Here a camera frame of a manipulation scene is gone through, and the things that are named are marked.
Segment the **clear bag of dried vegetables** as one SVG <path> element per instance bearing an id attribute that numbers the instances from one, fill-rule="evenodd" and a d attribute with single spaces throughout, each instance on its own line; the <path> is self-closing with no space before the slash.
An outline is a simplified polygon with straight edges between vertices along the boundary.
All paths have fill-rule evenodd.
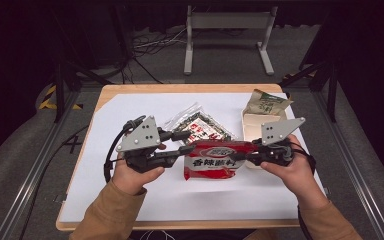
<path id="1" fill-rule="evenodd" d="M 183 141 L 185 145 L 197 140 L 237 139 L 235 134 L 207 114 L 197 102 L 167 120 L 164 127 L 174 132 L 189 131 L 191 135 Z"/>

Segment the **white work board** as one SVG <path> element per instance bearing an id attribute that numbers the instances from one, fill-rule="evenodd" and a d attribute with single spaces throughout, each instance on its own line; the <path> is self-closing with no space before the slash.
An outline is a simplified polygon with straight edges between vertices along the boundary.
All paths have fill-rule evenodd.
<path id="1" fill-rule="evenodd" d="M 118 94 L 93 116 L 90 131 L 71 180 L 59 223 L 77 223 L 105 185 L 103 165 L 109 148 L 124 124 L 153 115 L 159 126 L 197 103 L 204 111 L 243 138 L 241 112 L 245 93 L 127 93 Z M 240 167 L 229 179 L 186 180 L 178 159 L 148 192 L 139 221 L 295 219 L 297 200 L 282 181 L 260 169 Z"/>

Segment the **person's right hand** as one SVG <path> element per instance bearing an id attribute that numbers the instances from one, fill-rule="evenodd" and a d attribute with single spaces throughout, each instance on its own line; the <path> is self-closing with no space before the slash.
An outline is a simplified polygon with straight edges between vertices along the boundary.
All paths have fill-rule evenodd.
<path id="1" fill-rule="evenodd" d="M 287 167 L 263 162 L 261 168 L 281 178 L 285 186 L 295 194 L 302 208 L 323 205 L 327 201 L 315 181 L 306 154 L 295 153 Z"/>

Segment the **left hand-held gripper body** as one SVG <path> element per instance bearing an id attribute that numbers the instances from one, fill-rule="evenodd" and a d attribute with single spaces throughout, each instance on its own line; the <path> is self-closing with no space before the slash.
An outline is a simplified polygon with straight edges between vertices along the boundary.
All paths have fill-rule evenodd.
<path id="1" fill-rule="evenodd" d="M 141 116 L 129 121 L 125 127 L 128 134 L 122 137 L 116 151 L 133 170 L 145 173 L 158 167 L 171 168 L 180 156 L 178 151 L 157 152 L 163 142 L 178 141 L 179 138 L 158 127 L 153 116 Z"/>

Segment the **aluminium rail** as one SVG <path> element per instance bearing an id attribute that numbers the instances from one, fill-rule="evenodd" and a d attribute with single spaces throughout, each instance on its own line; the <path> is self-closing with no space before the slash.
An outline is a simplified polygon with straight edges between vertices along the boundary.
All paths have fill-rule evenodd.
<path id="1" fill-rule="evenodd" d="M 21 184 L 11 208 L 0 225 L 0 240 L 10 239 L 10 236 L 18 224 L 32 194 L 37 189 L 41 174 L 45 171 L 46 161 L 51 155 L 51 148 L 78 96 L 78 92 L 70 92 L 67 94 L 67 99 L 63 104 L 63 108 L 61 109 L 62 113 L 59 115 L 58 121 L 51 125 L 51 129 L 49 130 L 31 169 Z"/>
<path id="2" fill-rule="evenodd" d="M 339 148 L 343 165 L 351 179 L 360 202 L 363 205 L 366 215 L 368 216 L 378 239 L 384 240 L 384 216 L 373 197 L 372 191 L 369 189 L 366 181 L 364 180 L 363 175 L 359 170 L 350 149 L 346 145 L 345 138 L 342 135 L 339 127 L 331 120 L 331 117 L 327 111 L 327 103 L 324 100 L 323 95 L 319 92 L 315 92 L 313 93 L 313 97 L 322 112 L 324 120 L 327 123 L 328 128 L 334 138 L 336 146 Z"/>

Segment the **person's left hand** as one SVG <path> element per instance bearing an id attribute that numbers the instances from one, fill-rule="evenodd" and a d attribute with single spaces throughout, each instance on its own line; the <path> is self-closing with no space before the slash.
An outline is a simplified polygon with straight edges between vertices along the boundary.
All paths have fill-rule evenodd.
<path id="1" fill-rule="evenodd" d="M 157 167 L 145 173 L 138 173 L 121 160 L 116 163 L 112 181 L 119 190 L 129 195 L 136 195 L 145 184 L 156 180 L 164 171 L 163 167 Z"/>

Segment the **red seasoning packet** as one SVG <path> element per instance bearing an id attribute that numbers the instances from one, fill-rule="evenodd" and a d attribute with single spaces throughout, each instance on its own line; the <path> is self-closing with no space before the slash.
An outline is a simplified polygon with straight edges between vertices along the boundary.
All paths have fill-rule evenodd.
<path id="1" fill-rule="evenodd" d="M 232 161 L 230 154 L 253 153 L 256 147 L 247 141 L 197 140 L 195 149 L 184 157 L 184 178 L 228 179 L 245 162 Z"/>

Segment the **gold and green packet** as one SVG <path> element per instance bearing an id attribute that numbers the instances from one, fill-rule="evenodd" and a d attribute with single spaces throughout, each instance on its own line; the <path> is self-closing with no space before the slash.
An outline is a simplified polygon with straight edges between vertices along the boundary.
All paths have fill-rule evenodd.
<path id="1" fill-rule="evenodd" d="M 292 101 L 271 94 L 259 89 L 254 89 L 244 109 L 245 114 L 258 115 L 279 115 Z"/>

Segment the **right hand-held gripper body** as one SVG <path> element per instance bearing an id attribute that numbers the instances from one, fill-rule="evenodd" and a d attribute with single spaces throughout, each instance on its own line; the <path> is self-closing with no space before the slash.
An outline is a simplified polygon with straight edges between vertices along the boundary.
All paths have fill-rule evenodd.
<path id="1" fill-rule="evenodd" d="M 287 166 L 293 158 L 292 149 L 287 137 L 297 130 L 305 118 L 286 119 L 278 122 L 270 122 L 262 125 L 264 135 L 262 151 L 257 153 L 257 158 L 246 161 L 247 167 L 258 167 L 262 161 Z"/>

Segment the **yellow and black tape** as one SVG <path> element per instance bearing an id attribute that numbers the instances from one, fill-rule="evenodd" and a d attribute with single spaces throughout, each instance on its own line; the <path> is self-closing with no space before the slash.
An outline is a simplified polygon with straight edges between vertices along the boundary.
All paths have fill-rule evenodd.
<path id="1" fill-rule="evenodd" d="M 40 103 L 38 109 L 57 109 L 57 105 L 50 102 L 52 95 L 56 92 L 56 85 L 53 84 L 47 90 L 42 102 Z M 83 104 L 74 104 L 72 107 L 73 110 L 83 109 Z"/>

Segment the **black metal stand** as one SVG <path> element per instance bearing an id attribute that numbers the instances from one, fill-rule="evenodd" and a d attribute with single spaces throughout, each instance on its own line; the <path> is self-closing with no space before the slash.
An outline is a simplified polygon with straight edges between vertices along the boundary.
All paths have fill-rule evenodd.
<path id="1" fill-rule="evenodd" d="M 76 75 L 77 72 L 80 72 L 93 82 L 97 82 L 102 86 L 110 85 L 111 82 L 84 68 L 80 62 L 74 58 L 67 45 L 70 41 L 66 39 L 64 28 L 60 24 L 58 14 L 55 10 L 55 6 L 50 6 L 48 8 L 50 14 L 50 26 L 48 27 L 50 36 L 48 39 L 50 40 L 50 44 L 53 45 L 51 53 L 53 54 L 53 59 L 55 61 L 54 83 L 56 86 L 57 105 L 55 122 L 59 123 L 67 110 L 72 108 L 65 98 L 65 90 L 72 93 L 78 92 L 81 88 L 81 80 Z"/>
<path id="2" fill-rule="evenodd" d="M 313 39 L 309 49 L 299 65 L 299 72 L 285 75 L 279 85 L 284 88 L 309 76 L 311 78 L 308 88 L 312 92 L 321 92 L 328 85 L 327 113 L 332 122 L 335 122 L 335 105 L 337 92 L 336 64 L 341 52 L 341 20 L 340 6 L 331 5 L 323 23 Z"/>

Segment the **white metal desk frame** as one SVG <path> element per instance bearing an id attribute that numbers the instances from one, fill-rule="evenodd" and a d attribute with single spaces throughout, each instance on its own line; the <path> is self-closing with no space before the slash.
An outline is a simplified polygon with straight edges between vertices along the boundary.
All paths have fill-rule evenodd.
<path id="1" fill-rule="evenodd" d="M 187 42 L 184 60 L 184 74 L 190 75 L 193 66 L 193 30 L 194 29 L 263 29 L 261 41 L 256 43 L 263 67 L 267 75 L 274 74 L 274 68 L 267 52 L 278 7 L 263 12 L 195 12 L 192 6 L 187 8 Z"/>

